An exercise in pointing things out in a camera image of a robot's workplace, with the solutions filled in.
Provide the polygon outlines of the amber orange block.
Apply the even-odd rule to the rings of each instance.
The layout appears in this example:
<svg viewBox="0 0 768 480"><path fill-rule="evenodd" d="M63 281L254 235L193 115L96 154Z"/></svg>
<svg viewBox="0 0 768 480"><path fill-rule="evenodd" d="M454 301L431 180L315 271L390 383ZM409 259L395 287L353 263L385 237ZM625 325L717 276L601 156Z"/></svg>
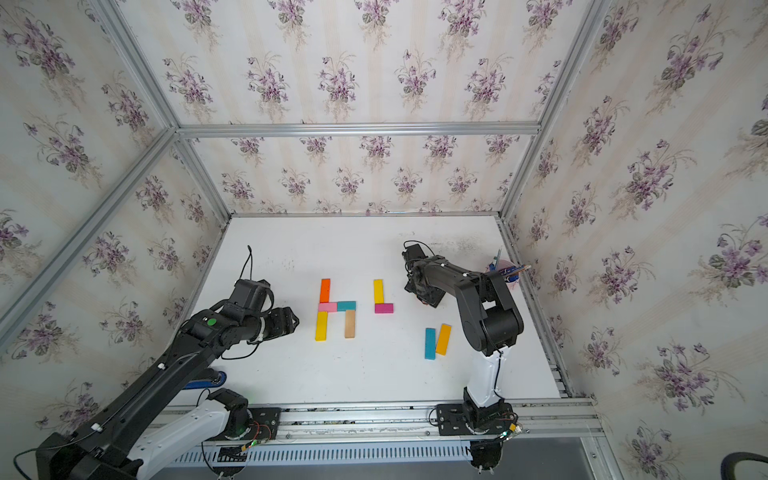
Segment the amber orange block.
<svg viewBox="0 0 768 480"><path fill-rule="evenodd" d="M448 324L442 324L437 336L437 343L435 352L437 355L444 356L447 354L450 337L452 333L452 326Z"/></svg>

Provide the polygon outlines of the teal block group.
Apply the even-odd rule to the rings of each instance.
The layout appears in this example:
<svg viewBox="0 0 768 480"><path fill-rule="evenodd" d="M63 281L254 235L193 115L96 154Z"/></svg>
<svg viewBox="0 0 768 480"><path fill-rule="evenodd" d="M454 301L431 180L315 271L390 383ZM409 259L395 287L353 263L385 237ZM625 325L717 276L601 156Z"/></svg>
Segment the teal block group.
<svg viewBox="0 0 768 480"><path fill-rule="evenodd" d="M435 360L437 348L437 332L434 328L425 329L424 359Z"/></svg>
<svg viewBox="0 0 768 480"><path fill-rule="evenodd" d="M354 311L357 307L356 301L339 301L337 303L338 311Z"/></svg>

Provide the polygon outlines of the yellow block group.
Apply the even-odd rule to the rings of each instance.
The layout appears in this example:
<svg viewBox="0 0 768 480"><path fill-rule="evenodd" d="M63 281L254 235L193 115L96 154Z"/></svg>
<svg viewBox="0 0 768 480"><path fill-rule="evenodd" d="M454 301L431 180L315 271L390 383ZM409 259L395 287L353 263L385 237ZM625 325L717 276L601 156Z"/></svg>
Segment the yellow block group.
<svg viewBox="0 0 768 480"><path fill-rule="evenodd" d="M328 313L325 311L320 311L317 313L315 340L317 342L325 342L327 340L327 331L328 331Z"/></svg>
<svg viewBox="0 0 768 480"><path fill-rule="evenodd" d="M374 289L374 303L383 304L385 302L383 280L375 279L373 281L373 289Z"/></svg>

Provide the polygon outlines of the magenta block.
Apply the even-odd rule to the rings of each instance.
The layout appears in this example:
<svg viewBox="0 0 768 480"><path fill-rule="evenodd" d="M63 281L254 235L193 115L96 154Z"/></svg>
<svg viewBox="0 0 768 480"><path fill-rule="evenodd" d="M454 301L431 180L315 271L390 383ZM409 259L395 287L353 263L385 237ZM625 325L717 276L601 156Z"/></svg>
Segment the magenta block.
<svg viewBox="0 0 768 480"><path fill-rule="evenodd" d="M394 305L392 303L377 303L375 305L376 314L393 314Z"/></svg>

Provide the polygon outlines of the natural wood block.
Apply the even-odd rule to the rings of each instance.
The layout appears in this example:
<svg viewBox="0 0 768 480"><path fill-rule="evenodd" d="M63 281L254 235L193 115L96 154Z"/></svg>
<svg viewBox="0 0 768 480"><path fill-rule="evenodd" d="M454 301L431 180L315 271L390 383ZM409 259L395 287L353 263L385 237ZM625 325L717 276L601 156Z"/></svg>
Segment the natural wood block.
<svg viewBox="0 0 768 480"><path fill-rule="evenodd" d="M345 311L344 338L353 339L356 335L356 311Z"/></svg>

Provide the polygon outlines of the blue object behind arm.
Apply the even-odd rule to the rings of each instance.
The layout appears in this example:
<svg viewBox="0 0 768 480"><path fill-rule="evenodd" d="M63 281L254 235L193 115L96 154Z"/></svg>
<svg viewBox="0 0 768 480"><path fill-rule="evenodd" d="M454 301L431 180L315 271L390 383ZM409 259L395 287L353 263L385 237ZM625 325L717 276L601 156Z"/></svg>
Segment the blue object behind arm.
<svg viewBox="0 0 768 480"><path fill-rule="evenodd" d="M221 370L207 370L202 378L188 382L184 390L204 390L217 389L222 387L227 381L227 374Z"/></svg>

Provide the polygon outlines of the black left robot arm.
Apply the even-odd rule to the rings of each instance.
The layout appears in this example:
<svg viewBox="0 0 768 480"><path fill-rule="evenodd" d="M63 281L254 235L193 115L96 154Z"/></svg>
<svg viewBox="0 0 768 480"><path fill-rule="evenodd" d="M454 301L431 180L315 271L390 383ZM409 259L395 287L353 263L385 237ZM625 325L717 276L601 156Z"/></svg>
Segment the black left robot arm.
<svg viewBox="0 0 768 480"><path fill-rule="evenodd" d="M233 293L183 322L157 361L108 406L68 436L51 434L35 451L41 479L149 479L202 442L240 440L253 422L248 401L220 388L153 434L147 428L191 381L230 347L291 334L300 321L268 282L240 279Z"/></svg>

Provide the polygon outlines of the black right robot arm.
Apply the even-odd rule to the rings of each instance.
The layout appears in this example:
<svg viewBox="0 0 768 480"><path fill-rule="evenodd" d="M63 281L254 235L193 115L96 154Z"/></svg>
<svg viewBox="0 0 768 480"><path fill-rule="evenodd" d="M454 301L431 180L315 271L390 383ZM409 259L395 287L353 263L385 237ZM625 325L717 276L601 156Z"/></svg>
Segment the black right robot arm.
<svg viewBox="0 0 768 480"><path fill-rule="evenodd" d="M511 406L501 393L500 375L505 354L524 332L524 321L504 275L457 266L417 240L406 240L403 247L405 290L433 308L445 295L452 296L464 337L479 353L463 393L468 426L478 431L493 421L510 419Z"/></svg>

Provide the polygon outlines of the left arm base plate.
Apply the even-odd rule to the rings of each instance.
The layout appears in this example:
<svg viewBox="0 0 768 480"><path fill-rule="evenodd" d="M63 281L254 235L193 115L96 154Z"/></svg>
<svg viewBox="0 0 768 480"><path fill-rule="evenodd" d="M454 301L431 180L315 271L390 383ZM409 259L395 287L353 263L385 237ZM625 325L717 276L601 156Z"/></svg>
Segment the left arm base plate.
<svg viewBox="0 0 768 480"><path fill-rule="evenodd" d="M208 441L231 441L264 443L275 440L278 433L280 408L240 409L229 412L223 430Z"/></svg>

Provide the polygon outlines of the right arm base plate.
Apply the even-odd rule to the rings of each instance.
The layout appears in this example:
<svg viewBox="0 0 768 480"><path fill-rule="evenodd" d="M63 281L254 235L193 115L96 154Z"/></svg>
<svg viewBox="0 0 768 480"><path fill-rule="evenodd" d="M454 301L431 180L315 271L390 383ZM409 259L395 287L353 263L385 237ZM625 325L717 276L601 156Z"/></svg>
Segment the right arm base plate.
<svg viewBox="0 0 768 480"><path fill-rule="evenodd" d="M519 425L518 415L504 402L488 407L438 404L430 414L430 423L440 436L507 436Z"/></svg>

